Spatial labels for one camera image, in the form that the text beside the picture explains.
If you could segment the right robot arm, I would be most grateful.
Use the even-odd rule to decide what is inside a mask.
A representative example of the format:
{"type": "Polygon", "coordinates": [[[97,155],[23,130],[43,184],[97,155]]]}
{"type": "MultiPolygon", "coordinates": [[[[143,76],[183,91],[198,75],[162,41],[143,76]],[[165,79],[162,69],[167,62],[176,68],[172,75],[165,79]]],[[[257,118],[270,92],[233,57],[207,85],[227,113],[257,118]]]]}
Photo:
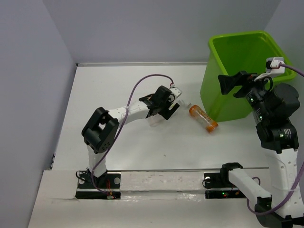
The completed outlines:
{"type": "Polygon", "coordinates": [[[231,184],[247,199],[247,207],[266,228],[291,228],[304,224],[304,203],[299,181],[304,172],[296,164],[299,141],[290,116],[300,107],[297,90],[280,83],[266,89],[269,76],[245,71],[233,76],[218,76],[221,93],[234,87],[235,98],[245,98],[253,110],[256,131],[265,149],[271,190],[263,189],[237,162],[223,164],[218,175],[223,186],[231,184]]]}

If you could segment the clear bottle apple label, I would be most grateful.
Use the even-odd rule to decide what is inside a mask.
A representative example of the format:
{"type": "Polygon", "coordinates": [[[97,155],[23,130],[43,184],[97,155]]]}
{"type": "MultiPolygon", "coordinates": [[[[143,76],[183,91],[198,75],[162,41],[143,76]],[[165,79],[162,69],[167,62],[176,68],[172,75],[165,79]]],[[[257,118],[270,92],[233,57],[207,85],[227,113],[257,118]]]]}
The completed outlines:
{"type": "MultiPolygon", "coordinates": [[[[176,104],[178,104],[179,107],[176,110],[176,112],[172,115],[172,117],[185,115],[188,109],[192,106],[192,103],[179,99],[177,100],[177,102],[175,102],[169,107],[169,110],[171,111],[174,105],[176,104]]],[[[156,114],[147,119],[147,123],[149,124],[150,127],[156,127],[165,121],[166,120],[164,119],[164,117],[162,117],[160,114],[156,114]]]]}

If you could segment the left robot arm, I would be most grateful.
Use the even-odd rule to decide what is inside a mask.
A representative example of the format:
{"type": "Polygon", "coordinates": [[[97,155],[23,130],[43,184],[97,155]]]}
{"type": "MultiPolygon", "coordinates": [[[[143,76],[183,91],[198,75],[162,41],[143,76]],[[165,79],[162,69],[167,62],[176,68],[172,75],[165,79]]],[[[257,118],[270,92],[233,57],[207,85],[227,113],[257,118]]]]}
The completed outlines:
{"type": "Polygon", "coordinates": [[[106,182],[105,157],[117,140],[122,127],[133,121],[160,115],[168,120],[179,108],[175,102],[182,91],[177,87],[160,86],[155,93],[139,98],[127,106],[112,110],[97,108],[81,135],[88,149],[88,181],[93,187],[101,188],[106,182]]]}

